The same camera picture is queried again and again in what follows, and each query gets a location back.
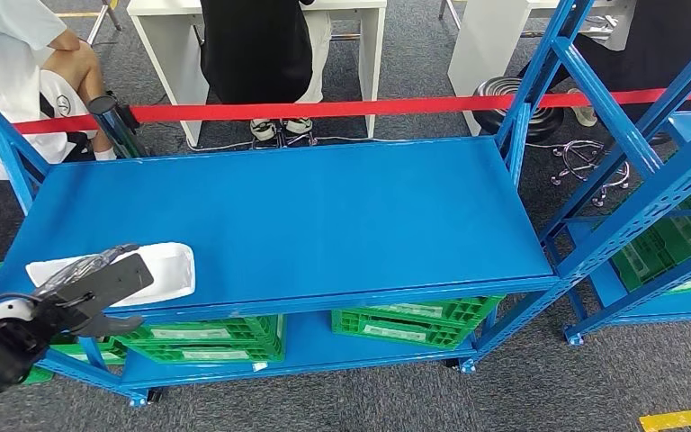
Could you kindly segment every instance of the white desk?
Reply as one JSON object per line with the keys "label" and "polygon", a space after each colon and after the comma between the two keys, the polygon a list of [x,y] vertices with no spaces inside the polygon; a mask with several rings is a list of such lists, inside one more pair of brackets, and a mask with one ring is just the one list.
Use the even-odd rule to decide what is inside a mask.
{"label": "white desk", "polygon": [[[552,16],[558,3],[558,0],[468,0],[449,66],[454,93],[472,95],[484,81],[504,75],[525,21],[529,17]],[[595,0],[591,14],[631,16],[634,5],[635,0]],[[472,112],[464,112],[464,117],[470,132],[478,135],[480,126],[472,118]]]}
{"label": "white desk", "polygon": [[[316,0],[303,10],[330,11],[333,20],[361,22],[359,81],[362,98],[377,100],[387,0]],[[128,12],[171,104],[205,104],[208,82],[200,70],[200,46],[192,26],[202,23],[200,0],[131,0]],[[374,134],[374,115],[366,117]],[[182,121],[189,145],[200,137],[201,121]]]}

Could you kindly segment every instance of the person in white shirt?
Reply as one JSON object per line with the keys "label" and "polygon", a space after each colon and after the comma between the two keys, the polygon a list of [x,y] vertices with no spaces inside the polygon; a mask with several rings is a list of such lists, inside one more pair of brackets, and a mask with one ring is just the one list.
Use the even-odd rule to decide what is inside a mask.
{"label": "person in white shirt", "polygon": [[[39,65],[38,52],[54,49]],[[103,94],[102,71],[91,47],[78,39],[40,0],[0,0],[0,111],[10,122],[86,113]],[[96,160],[115,159],[104,132],[87,131]],[[80,153],[73,133],[25,138],[51,164]],[[0,159],[0,180],[6,180]]]}

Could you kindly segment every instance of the stanchion post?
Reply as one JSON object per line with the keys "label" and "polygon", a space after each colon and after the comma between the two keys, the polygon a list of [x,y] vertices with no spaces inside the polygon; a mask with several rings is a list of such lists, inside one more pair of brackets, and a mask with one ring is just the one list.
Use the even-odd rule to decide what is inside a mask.
{"label": "stanchion post", "polygon": [[118,156],[142,158],[147,151],[137,141],[131,126],[122,119],[120,109],[118,101],[109,95],[99,96],[88,103],[88,111],[110,138]]}

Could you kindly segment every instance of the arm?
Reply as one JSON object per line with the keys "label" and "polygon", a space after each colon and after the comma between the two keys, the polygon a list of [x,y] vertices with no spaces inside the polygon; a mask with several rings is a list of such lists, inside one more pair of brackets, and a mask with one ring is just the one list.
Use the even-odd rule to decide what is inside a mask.
{"label": "arm", "polygon": [[59,36],[49,44],[50,48],[60,51],[78,51],[81,49],[81,42],[78,35],[69,29],[65,29]]}

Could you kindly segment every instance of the robotic arm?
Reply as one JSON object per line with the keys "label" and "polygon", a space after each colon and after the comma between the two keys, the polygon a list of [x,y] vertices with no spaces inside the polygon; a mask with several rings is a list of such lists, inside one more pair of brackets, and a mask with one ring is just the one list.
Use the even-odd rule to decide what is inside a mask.
{"label": "robotic arm", "polygon": [[141,317],[116,319],[102,313],[154,282],[139,254],[113,263],[137,248],[118,246],[81,258],[33,294],[0,294],[0,392],[24,381],[59,333],[97,338],[141,325]]}

